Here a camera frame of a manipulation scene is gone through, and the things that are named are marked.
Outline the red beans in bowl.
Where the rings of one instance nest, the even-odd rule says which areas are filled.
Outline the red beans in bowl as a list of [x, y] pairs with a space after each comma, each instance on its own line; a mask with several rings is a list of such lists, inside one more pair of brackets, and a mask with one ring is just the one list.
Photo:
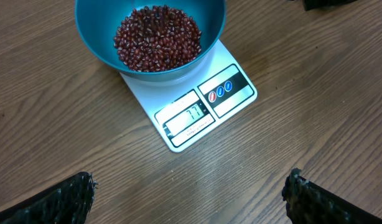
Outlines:
[[113, 37], [118, 58], [136, 72], [163, 72], [202, 53], [202, 31], [193, 17], [174, 7], [133, 9]]

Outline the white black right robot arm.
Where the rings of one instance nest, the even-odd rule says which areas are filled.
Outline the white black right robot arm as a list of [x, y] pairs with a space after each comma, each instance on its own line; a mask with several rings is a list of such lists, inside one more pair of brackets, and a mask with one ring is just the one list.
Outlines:
[[305, 11], [313, 9], [328, 9], [330, 7], [350, 4], [357, 0], [302, 0]]

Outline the blue plastic bowl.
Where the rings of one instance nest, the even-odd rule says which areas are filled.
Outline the blue plastic bowl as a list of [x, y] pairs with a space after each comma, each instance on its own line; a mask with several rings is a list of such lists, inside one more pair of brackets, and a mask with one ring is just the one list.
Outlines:
[[[181, 67], [163, 72], [130, 70], [114, 48], [114, 35], [121, 21], [134, 8], [168, 5], [192, 16], [202, 31], [202, 51], [197, 58]], [[219, 40], [226, 21], [225, 0], [76, 0], [75, 22], [83, 43], [103, 63], [118, 72], [138, 80], [164, 82], [179, 78], [194, 69]]]

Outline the white digital kitchen scale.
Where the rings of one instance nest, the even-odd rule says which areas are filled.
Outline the white digital kitchen scale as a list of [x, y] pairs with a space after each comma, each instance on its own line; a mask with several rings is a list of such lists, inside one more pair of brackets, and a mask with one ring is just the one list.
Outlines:
[[221, 41], [193, 70], [174, 80], [122, 78], [172, 152], [184, 151], [258, 96]]

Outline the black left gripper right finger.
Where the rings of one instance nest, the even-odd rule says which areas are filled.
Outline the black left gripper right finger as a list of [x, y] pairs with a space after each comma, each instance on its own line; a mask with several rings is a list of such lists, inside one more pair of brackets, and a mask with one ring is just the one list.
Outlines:
[[298, 168], [291, 170], [281, 194], [293, 224], [382, 224], [381, 218], [303, 178]]

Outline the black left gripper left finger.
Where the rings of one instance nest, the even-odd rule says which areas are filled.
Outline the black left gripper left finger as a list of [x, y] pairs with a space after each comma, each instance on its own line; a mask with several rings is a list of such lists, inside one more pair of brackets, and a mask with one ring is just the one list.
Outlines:
[[96, 182], [79, 172], [0, 212], [0, 224], [66, 224], [86, 222], [95, 199]]

